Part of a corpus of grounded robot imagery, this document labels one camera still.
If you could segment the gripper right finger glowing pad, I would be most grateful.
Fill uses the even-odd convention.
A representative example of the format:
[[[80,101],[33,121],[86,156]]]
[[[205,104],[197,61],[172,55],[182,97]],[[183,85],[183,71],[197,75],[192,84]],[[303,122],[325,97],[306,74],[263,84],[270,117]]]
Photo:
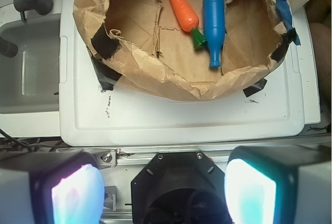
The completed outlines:
[[[239,146],[225,198],[234,223],[331,223],[331,146]]]

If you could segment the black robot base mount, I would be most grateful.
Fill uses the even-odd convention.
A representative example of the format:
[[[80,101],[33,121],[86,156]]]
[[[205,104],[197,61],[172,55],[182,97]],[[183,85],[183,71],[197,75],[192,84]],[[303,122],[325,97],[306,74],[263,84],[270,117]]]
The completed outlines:
[[[183,222],[192,193],[207,191],[224,200],[224,178],[201,151],[158,153],[131,181],[133,223],[144,223],[150,209]]]

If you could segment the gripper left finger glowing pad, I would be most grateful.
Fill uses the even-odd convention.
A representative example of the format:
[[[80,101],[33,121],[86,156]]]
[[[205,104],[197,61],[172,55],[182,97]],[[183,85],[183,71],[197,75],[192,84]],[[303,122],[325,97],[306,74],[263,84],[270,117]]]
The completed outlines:
[[[87,152],[1,154],[1,223],[99,223],[104,194]]]

